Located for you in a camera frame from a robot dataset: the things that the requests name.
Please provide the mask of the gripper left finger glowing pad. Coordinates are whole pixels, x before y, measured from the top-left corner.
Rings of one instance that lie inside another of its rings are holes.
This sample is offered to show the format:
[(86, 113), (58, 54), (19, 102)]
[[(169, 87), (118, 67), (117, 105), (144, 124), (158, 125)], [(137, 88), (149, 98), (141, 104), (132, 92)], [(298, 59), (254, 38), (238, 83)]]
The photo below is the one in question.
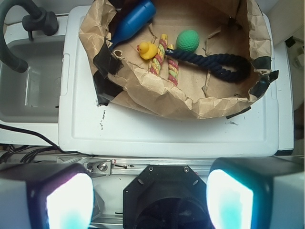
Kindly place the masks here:
[(79, 163), (0, 166), (2, 229), (87, 229), (93, 205), (93, 182)]

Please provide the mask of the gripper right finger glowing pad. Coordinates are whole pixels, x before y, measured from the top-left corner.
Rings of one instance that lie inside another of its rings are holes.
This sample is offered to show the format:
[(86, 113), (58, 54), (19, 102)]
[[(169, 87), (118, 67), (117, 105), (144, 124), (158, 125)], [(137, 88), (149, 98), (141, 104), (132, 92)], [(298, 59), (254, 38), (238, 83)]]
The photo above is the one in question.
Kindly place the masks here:
[(210, 168), (206, 200), (217, 229), (303, 229), (303, 157), (221, 157)]

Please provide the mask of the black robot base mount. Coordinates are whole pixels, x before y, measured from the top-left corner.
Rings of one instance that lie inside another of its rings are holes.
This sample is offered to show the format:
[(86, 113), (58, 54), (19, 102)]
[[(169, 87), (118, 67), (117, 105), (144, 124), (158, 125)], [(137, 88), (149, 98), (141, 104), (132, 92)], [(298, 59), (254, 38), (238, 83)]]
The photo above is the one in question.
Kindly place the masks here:
[(147, 166), (123, 190), (125, 229), (212, 229), (206, 183), (189, 166)]

